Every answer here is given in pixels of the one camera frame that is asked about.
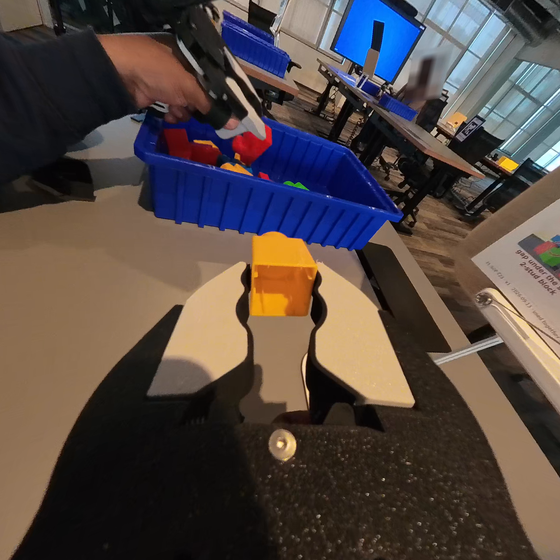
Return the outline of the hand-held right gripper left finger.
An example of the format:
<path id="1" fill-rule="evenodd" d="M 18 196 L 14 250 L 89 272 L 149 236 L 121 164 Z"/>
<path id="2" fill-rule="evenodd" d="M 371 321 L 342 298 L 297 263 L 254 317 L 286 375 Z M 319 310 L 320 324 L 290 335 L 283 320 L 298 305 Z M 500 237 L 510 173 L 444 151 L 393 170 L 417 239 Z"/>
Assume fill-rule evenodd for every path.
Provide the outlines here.
<path id="1" fill-rule="evenodd" d="M 248 394 L 254 381 L 249 276 L 249 265 L 237 262 L 186 300 L 147 391 L 149 398 L 215 392 L 242 399 Z"/>

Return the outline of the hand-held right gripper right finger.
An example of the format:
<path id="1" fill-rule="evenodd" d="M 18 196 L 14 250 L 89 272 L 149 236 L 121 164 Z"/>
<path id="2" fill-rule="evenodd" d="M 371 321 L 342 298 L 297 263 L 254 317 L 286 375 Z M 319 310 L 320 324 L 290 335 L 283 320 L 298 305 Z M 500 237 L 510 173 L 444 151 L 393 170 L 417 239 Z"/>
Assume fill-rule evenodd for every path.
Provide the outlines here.
<path id="1" fill-rule="evenodd" d="M 358 287 L 318 262 L 316 296 L 326 311 L 308 357 L 358 404 L 412 408 L 415 399 L 377 306 Z"/>

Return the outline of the red two-stud toy block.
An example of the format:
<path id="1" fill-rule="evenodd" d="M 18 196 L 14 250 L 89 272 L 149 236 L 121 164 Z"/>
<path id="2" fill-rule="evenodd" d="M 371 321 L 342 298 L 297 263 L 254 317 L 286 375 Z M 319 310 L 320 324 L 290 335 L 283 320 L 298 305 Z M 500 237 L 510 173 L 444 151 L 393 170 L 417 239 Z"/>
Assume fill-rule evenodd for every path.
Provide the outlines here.
<path id="1" fill-rule="evenodd" d="M 260 139 L 251 132 L 245 132 L 235 136 L 232 140 L 234 154 L 238 155 L 238 160 L 248 167 L 257 160 L 264 152 L 272 146 L 272 130 L 268 124 L 264 125 L 265 138 Z"/>

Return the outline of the pile of toy blocks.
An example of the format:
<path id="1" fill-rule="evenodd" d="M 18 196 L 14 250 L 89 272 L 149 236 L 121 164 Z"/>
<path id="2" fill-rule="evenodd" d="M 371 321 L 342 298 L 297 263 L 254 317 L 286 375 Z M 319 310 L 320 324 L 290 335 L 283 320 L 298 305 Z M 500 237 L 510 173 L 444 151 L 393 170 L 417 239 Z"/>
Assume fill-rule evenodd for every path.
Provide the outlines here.
<path id="1" fill-rule="evenodd" d="M 198 164 L 207 167 L 208 171 L 221 172 L 223 179 L 229 179 L 234 184 L 247 186 L 256 181 L 265 182 L 268 186 L 283 185 L 301 192 L 311 192 L 300 179 L 296 179 L 293 172 L 288 170 L 288 161 L 279 155 L 280 144 L 273 139 L 272 146 L 264 152 L 251 167 L 243 165 L 238 155 L 225 146 L 219 147 L 217 140 L 201 137 L 199 134 L 190 135 L 185 128 L 165 128 L 162 140 L 166 146 L 166 153 L 188 164 Z"/>

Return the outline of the yellow one-stud toy block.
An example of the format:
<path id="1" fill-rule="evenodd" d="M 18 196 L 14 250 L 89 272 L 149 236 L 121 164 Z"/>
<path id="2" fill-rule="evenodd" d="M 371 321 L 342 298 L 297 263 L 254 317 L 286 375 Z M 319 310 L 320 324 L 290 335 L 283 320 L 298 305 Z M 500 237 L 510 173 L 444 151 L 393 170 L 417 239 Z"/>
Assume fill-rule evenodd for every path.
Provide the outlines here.
<path id="1" fill-rule="evenodd" d="M 302 239 L 280 232 L 254 236 L 251 241 L 250 315 L 306 316 L 317 272 L 317 263 Z"/>

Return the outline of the person's left forearm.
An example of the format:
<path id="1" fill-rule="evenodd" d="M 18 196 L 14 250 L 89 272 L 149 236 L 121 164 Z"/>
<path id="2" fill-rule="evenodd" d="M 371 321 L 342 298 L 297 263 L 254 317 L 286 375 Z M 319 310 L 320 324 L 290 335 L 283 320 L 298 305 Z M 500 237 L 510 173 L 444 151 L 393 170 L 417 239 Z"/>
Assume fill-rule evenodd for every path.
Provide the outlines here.
<path id="1" fill-rule="evenodd" d="M 1 34 L 1 184 L 63 156 L 136 104 L 92 30 L 24 44 Z"/>

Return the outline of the person's left hand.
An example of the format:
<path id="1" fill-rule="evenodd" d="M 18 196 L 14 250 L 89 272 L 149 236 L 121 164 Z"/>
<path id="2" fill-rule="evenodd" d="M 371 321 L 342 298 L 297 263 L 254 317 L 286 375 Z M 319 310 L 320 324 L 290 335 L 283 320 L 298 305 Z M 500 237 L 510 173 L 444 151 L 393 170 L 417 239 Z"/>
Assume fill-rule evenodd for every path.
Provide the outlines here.
<path id="1" fill-rule="evenodd" d="M 209 96 L 170 47 L 144 35 L 97 38 L 139 109 L 156 102 L 167 105 L 164 119 L 172 124 L 185 122 L 194 113 L 209 113 Z"/>

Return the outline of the small blue plastic bin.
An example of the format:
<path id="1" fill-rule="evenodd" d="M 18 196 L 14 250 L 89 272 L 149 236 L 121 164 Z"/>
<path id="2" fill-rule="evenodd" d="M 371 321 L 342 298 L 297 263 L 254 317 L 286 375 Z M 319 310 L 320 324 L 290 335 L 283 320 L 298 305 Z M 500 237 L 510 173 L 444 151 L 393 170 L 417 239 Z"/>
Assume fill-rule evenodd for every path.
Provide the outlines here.
<path id="1" fill-rule="evenodd" d="M 350 74 L 347 74 L 330 64 L 325 64 L 325 68 L 328 69 L 328 71 L 334 77 L 336 77 L 339 80 L 342 80 L 346 85 L 360 90 L 364 94 L 368 94 L 370 96 L 375 97 L 379 95 L 380 92 L 382 91 L 381 87 L 375 84 L 375 82 L 373 82 L 372 80 L 369 79 L 365 80 L 365 78 L 362 79 L 361 77 L 351 76 Z"/>
<path id="2" fill-rule="evenodd" d="M 414 121 L 418 115 L 418 112 L 416 110 L 410 108 L 405 103 L 395 99 L 387 93 L 381 95 L 378 100 L 378 104 L 380 107 L 397 116 L 400 116 L 401 118 L 409 122 Z"/>

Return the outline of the black phone on stand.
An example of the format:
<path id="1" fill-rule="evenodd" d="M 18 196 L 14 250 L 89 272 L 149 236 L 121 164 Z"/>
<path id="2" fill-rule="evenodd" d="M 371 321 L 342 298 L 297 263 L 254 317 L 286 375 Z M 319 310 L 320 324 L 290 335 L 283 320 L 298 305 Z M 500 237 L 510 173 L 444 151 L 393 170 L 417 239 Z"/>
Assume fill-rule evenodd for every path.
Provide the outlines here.
<path id="1" fill-rule="evenodd" d="M 365 62 L 362 66 L 362 73 L 373 78 L 380 57 L 382 41 L 384 37 L 385 24 L 382 21 L 374 20 L 372 28 L 371 45 L 366 54 Z"/>

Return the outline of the large blue-screen monitor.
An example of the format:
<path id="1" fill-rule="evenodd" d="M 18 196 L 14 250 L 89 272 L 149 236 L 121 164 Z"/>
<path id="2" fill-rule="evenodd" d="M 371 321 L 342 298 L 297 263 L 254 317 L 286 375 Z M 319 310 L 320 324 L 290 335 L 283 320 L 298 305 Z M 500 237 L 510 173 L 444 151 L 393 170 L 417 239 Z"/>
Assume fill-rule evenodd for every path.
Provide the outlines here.
<path id="1" fill-rule="evenodd" d="M 392 84 L 426 29 L 394 2 L 349 1 L 330 49 L 364 68 L 375 21 L 384 25 L 375 76 Z"/>

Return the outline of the instruction sheet on white stand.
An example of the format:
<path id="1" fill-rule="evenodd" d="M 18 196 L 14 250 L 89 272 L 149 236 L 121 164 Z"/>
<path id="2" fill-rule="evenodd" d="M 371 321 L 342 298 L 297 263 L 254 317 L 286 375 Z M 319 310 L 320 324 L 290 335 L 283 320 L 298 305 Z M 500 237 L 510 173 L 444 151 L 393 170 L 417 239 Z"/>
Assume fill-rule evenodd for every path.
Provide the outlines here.
<path id="1" fill-rule="evenodd" d="M 559 168 L 529 187 L 514 200 L 476 226 L 450 255 L 454 274 L 470 300 L 496 285 L 472 262 L 472 257 L 559 199 Z"/>

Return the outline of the black office chair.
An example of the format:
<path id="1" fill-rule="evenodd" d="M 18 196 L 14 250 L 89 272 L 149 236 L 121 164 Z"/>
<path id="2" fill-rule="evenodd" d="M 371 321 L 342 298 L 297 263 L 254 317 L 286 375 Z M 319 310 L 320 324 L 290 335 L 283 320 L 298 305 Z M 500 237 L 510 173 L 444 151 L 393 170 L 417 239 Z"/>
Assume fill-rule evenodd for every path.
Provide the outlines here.
<path id="1" fill-rule="evenodd" d="M 403 218 L 398 225 L 401 230 L 408 231 L 417 224 L 420 203 L 441 186 L 445 172 L 437 162 L 434 162 L 429 170 L 426 164 L 421 164 L 413 158 L 399 159 L 397 167 L 403 177 L 398 184 L 400 190 L 389 189 L 386 193 L 396 206 L 402 206 Z"/>

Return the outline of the wooden top office desk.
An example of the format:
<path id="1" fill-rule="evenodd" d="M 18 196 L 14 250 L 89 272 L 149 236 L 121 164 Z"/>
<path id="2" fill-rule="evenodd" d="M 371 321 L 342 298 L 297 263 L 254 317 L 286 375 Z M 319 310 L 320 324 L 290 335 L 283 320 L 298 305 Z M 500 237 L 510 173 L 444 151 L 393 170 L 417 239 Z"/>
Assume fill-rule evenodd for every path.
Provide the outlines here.
<path id="1" fill-rule="evenodd" d="M 372 122 L 376 132 L 373 133 L 366 149 L 360 156 L 360 161 L 366 168 L 369 168 L 374 159 L 380 156 L 384 147 L 388 145 L 394 146 L 405 156 L 415 156 L 421 153 L 441 163 L 418 186 L 416 192 L 411 192 L 410 189 L 401 193 L 392 192 L 393 195 L 396 195 L 393 202 L 396 206 L 402 205 L 403 214 L 399 222 L 393 223 L 396 230 L 411 235 L 412 223 L 417 218 L 415 210 L 420 202 L 438 189 L 454 172 L 473 178 L 485 177 L 483 173 L 431 136 L 429 132 L 415 123 L 389 112 L 381 107 L 372 96 L 355 88 L 346 73 L 320 58 L 317 59 L 317 62 L 319 64 L 318 72 L 327 79 L 329 86 L 336 86 L 346 99 L 327 139 L 332 142 L 338 141 L 351 111 L 367 105 L 372 110 L 368 121 Z"/>

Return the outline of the paper instruction sheet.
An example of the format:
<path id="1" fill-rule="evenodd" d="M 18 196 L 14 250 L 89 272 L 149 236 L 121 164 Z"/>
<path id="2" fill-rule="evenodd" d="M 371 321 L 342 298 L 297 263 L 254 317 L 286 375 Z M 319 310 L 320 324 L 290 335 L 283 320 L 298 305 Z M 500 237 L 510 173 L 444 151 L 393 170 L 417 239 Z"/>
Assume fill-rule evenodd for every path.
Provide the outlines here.
<path id="1" fill-rule="evenodd" d="M 559 355 L 559 200 L 472 262 Z"/>

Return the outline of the printed tag sign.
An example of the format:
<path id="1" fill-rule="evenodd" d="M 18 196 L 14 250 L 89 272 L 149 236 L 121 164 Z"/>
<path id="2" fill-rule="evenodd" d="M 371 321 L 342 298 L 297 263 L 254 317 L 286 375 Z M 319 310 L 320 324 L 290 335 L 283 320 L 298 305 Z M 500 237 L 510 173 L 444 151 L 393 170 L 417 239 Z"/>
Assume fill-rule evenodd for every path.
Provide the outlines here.
<path id="1" fill-rule="evenodd" d="M 478 115 L 473 116 L 469 120 L 460 124 L 457 132 L 453 137 L 453 140 L 457 143 L 463 142 L 464 140 L 466 140 L 466 138 L 472 135 L 476 130 L 482 127 L 485 122 L 486 122 L 485 118 Z"/>

